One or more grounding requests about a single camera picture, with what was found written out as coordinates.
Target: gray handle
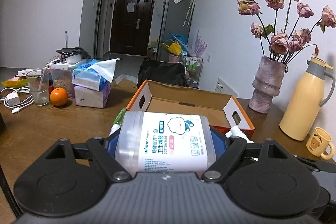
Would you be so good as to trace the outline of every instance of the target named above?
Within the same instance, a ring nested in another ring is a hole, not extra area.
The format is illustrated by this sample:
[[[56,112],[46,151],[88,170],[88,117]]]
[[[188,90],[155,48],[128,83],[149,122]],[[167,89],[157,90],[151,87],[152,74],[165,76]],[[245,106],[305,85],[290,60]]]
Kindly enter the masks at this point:
[[[334,92],[334,89],[335,89],[335,77],[334,77],[334,75],[332,75],[330,72],[327,72],[327,71],[324,72],[324,75],[327,76],[327,77],[332,78],[333,83],[332,83],[332,85],[331,85],[331,90],[330,90],[328,96],[326,97],[326,99],[324,99],[324,100],[321,102],[320,106],[324,106],[324,105],[326,104],[326,102],[329,101],[329,99],[330,99],[330,97],[331,97],[331,95],[332,95],[332,93]]]

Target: refrigerator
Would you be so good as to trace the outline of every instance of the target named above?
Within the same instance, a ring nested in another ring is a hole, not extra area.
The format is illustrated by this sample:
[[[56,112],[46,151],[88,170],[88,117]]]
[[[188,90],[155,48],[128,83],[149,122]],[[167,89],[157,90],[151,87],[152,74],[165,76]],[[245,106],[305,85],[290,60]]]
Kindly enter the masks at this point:
[[[165,0],[165,4],[163,6],[159,45],[157,49],[157,61],[169,61],[169,52],[162,45],[164,41],[171,38],[169,33],[172,32],[183,35],[186,40],[188,40],[191,23],[189,24],[189,27],[187,27],[187,25],[190,14],[184,26],[183,23],[189,9],[190,1],[191,0],[182,0],[176,4],[173,0]]]

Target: black bag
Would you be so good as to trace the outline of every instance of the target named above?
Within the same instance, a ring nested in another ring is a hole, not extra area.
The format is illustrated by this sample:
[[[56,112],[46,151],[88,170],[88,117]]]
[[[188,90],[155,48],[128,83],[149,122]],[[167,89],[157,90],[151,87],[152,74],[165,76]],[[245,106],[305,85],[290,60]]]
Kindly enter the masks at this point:
[[[180,63],[167,63],[145,58],[138,73],[139,88],[145,80],[170,85],[188,86],[184,66]]]

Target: orange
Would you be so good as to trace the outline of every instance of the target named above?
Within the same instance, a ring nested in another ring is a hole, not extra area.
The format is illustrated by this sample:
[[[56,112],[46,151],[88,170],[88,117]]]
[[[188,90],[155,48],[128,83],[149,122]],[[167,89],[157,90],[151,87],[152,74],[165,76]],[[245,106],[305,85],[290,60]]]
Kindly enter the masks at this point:
[[[63,106],[68,101],[68,93],[64,88],[56,88],[50,93],[50,102],[54,106]]]

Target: rose stem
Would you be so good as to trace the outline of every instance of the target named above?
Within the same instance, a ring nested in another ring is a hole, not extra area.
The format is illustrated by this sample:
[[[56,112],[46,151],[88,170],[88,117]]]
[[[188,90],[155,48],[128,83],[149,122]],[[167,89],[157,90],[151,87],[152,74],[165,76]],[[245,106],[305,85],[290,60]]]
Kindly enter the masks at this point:
[[[261,48],[262,48],[262,53],[263,53],[263,55],[265,56],[265,52],[264,52],[263,42],[262,42],[262,40],[261,40],[261,36],[260,36],[260,44],[261,44]]]
[[[290,58],[293,56],[293,52],[288,54],[288,57],[286,58],[286,60],[283,62],[284,64],[287,64],[288,60],[290,60]]]
[[[288,52],[287,52],[287,53],[283,56],[283,58],[281,59],[281,63],[284,63],[284,60],[286,59],[287,54],[288,54]]]
[[[273,32],[274,35],[275,35],[275,25],[277,24],[277,11],[278,9],[275,10],[275,21],[274,21],[274,32]]]
[[[296,27],[296,24],[297,24],[297,22],[299,21],[299,19],[300,19],[300,17],[297,18],[297,21],[296,21],[295,24],[294,24],[293,30],[292,30],[292,32],[291,32],[291,34],[289,35],[288,38],[290,38],[290,37],[292,36],[292,34],[293,34],[293,32],[294,32],[294,29],[295,29],[295,27]]]
[[[286,17],[286,24],[285,24],[285,29],[284,29],[284,33],[286,32],[286,28],[287,28],[287,24],[288,24],[288,15],[289,15],[289,9],[291,7],[291,3],[292,3],[292,0],[289,0],[289,5],[288,5],[288,10],[287,10],[287,17]]]
[[[303,50],[304,48],[307,48],[307,47],[309,47],[309,46],[314,46],[314,45],[317,46],[316,44],[310,44],[310,45],[308,45],[308,46],[303,47],[302,50]],[[296,55],[294,55],[293,58],[292,58],[291,60],[289,60],[286,64],[288,64],[289,62],[291,62],[291,61],[295,58],[295,56],[297,56],[301,51],[299,51]]]
[[[267,33],[266,33],[266,29],[265,29],[264,23],[261,21],[260,16],[259,16],[258,14],[256,14],[256,15],[257,15],[257,17],[259,18],[260,23],[262,24],[262,27],[263,27],[263,29],[264,29],[264,34],[265,34],[265,36],[266,36],[266,39],[267,39],[267,41],[268,41],[268,44],[271,45],[271,42],[269,41],[268,36],[267,36]]]
[[[312,27],[312,29],[311,29],[311,31],[309,32],[309,34],[313,31],[313,28],[316,26],[316,24],[318,24],[321,20],[322,20],[322,18],[320,18],[319,21],[316,22],[316,23],[314,24],[314,26]]]

